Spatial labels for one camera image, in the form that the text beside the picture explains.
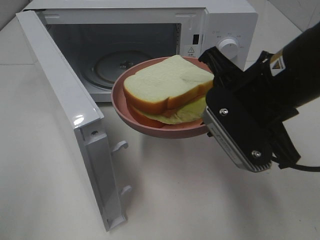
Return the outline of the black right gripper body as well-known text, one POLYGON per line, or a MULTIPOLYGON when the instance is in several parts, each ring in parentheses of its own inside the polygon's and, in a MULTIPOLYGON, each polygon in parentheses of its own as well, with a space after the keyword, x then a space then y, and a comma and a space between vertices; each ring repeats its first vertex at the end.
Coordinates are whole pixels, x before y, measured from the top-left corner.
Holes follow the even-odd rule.
POLYGON ((300 159, 283 122, 298 115, 298 110, 281 103, 273 93, 268 67, 271 54, 263 51, 258 60, 235 82, 215 82, 213 87, 230 91, 262 129, 272 149, 272 162, 280 168, 293 168, 300 159))

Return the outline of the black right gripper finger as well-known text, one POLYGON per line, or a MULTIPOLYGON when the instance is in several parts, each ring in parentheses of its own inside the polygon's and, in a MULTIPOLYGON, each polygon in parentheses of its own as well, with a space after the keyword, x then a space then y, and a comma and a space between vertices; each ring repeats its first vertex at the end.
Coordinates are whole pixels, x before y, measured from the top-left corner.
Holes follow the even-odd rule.
POLYGON ((244 75, 244 72, 223 55, 216 46, 205 50, 198 61, 207 65, 216 83, 235 83, 244 75))

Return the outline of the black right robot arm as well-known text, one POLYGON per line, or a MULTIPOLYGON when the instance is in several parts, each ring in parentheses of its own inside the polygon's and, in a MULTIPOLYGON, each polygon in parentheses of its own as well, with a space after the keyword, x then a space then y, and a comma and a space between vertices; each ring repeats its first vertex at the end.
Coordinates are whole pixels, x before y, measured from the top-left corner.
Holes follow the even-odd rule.
POLYGON ((316 24, 277 53, 261 52, 247 70, 217 47, 199 57, 214 75, 203 122, 238 168, 258 173, 277 163, 280 169, 320 170, 298 164, 300 154, 283 124, 320 95, 319 41, 316 24))

